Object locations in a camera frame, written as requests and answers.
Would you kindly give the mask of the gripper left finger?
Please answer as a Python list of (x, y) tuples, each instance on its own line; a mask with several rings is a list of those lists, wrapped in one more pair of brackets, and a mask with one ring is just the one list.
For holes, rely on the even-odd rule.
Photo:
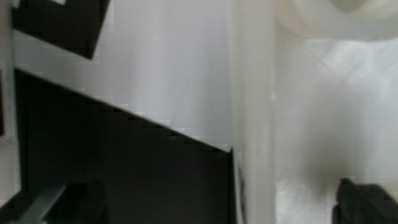
[(20, 192), (0, 207), (0, 224), (110, 224), (105, 186), (98, 179)]

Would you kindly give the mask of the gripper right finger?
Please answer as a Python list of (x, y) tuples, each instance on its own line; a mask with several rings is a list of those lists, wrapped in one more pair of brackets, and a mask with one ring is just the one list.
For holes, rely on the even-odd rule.
[(345, 178), (336, 192), (332, 224), (398, 224), (398, 201), (377, 184)]

